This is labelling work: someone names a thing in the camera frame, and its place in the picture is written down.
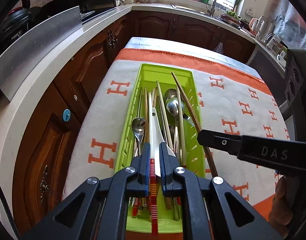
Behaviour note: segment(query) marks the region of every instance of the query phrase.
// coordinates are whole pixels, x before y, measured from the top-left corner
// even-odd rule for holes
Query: wooden cabinet door
[[[132,36],[173,41],[178,18],[178,15],[170,13],[133,11],[131,14]]]
[[[130,24],[129,24],[129,15],[125,15],[121,18],[119,18],[117,21],[112,23],[108,28],[108,32],[113,35],[114,40],[116,40],[115,45],[110,48],[109,42],[112,41],[112,36],[108,35],[108,47],[109,47],[109,57],[110,57],[110,63],[114,61],[117,54],[120,52],[121,49],[123,49],[128,41],[131,38],[131,32],[130,32]]]
[[[223,55],[244,64],[248,62],[255,48],[252,42],[223,28],[218,30],[214,47],[216,47],[220,41],[223,43]]]
[[[80,123],[109,68],[106,38],[105,31],[98,33],[54,79],[55,87]]]
[[[69,161],[81,124],[53,83],[37,104],[25,129],[13,175],[13,215],[20,234],[62,200]]]
[[[211,49],[215,32],[215,25],[190,17],[180,16],[175,37],[178,42]]]

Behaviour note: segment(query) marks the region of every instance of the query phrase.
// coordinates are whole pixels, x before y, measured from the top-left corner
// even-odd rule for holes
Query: black cable
[[[6,201],[6,198],[5,198],[5,195],[2,191],[2,188],[0,187],[0,200],[2,201],[2,204],[3,204],[3,207],[5,209],[5,212],[6,212],[6,215],[7,215],[7,218],[8,218],[8,221],[9,223],[11,224],[12,226],[12,229],[17,237],[18,240],[21,240],[21,235],[19,234],[19,231],[15,225],[15,221],[14,221],[14,218],[12,216],[12,213],[11,213],[11,210],[9,209],[9,206],[8,206],[8,203]]]

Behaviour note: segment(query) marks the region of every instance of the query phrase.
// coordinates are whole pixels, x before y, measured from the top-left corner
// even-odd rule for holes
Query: green plastic basket
[[[192,104],[197,118],[201,122],[199,99],[197,97],[194,77],[191,71],[152,64],[141,64],[138,75],[136,77],[129,108],[127,110],[127,116],[125,119],[123,134],[117,155],[115,172],[118,172],[119,170],[128,167],[131,164],[134,143],[132,120],[136,117],[137,114],[141,88],[142,93],[144,95],[144,88],[146,87],[148,92],[152,91],[153,88],[156,87],[156,81],[158,80],[160,82],[162,94],[164,96],[167,89],[176,89],[176,83],[171,75],[171,72],[174,72],[174,74],[177,76],[181,86],[183,87],[186,95],[190,100],[190,103]],[[161,125],[161,113],[159,111],[158,100],[156,109],[157,116],[159,117],[159,122]],[[144,96],[142,96],[140,117],[144,117],[144,111]],[[170,113],[167,113],[167,119],[169,121],[169,124],[175,124],[174,117]],[[187,121],[184,121],[184,133],[186,138],[185,146],[187,151],[186,168],[195,172],[197,176],[204,178],[204,151],[202,146],[200,146],[197,142],[197,132],[195,130],[195,127],[192,127]],[[179,206],[179,211],[180,220],[175,221],[173,219],[173,209],[168,210],[165,207],[162,190],[160,188],[157,194],[157,215],[159,233],[182,232],[181,206]],[[141,215],[132,217],[132,207],[129,207],[126,230],[141,233],[151,233],[151,222],[149,221],[148,208],[144,208]]]

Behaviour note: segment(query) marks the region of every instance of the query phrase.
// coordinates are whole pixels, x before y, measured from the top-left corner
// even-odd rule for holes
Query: faucet
[[[210,16],[214,16],[214,13],[215,13],[215,4],[216,4],[216,0],[213,1],[212,9],[211,10],[207,9],[207,12],[210,14]]]

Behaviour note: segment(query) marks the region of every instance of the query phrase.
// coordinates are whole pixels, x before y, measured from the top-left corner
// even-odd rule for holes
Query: sink
[[[198,10],[195,10],[195,9],[192,9],[192,8],[187,8],[187,7],[180,6],[180,5],[175,5],[175,4],[171,4],[171,6],[175,9],[181,9],[181,10],[185,10],[185,11],[195,12],[195,13],[202,14],[204,16],[215,19],[215,17],[210,16],[208,13],[201,12],[201,11],[198,11]]]

